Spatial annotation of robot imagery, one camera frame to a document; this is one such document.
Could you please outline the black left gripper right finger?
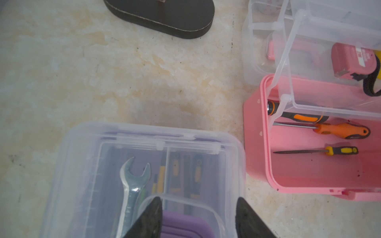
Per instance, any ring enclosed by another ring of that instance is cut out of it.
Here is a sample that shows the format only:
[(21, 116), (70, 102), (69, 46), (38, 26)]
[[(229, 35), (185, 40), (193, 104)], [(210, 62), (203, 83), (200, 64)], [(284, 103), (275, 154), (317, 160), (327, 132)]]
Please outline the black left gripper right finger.
[(276, 238), (243, 197), (237, 200), (235, 226), (238, 238)]

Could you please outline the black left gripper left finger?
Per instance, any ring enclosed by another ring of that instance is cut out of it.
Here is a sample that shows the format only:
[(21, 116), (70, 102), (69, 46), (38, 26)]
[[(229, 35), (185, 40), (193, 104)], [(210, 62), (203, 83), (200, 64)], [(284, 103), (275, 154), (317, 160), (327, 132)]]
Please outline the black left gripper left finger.
[(162, 201), (157, 196), (153, 198), (123, 238), (160, 238), (162, 222)]

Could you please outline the purple toolbox with clear lid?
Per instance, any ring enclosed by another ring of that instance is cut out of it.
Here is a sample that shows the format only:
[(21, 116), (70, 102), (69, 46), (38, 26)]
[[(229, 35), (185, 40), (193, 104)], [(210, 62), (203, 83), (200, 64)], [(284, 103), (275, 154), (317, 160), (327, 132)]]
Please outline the purple toolbox with clear lid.
[[(204, 158), (199, 199), (191, 198), (192, 160)], [(235, 238), (246, 161), (228, 133), (133, 124), (85, 123), (60, 148), (42, 238), (116, 238), (123, 202), (122, 165), (149, 182), (140, 192), (133, 223), (155, 197), (163, 206), (163, 238)]]

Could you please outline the pink toolbox with clear lid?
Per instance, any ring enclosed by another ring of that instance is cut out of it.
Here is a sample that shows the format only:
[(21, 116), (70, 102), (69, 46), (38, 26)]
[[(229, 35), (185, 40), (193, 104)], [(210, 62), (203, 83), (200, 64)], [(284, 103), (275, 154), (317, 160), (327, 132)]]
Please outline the pink toolbox with clear lid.
[(249, 1), (242, 35), (247, 173), (380, 201), (380, 1)]

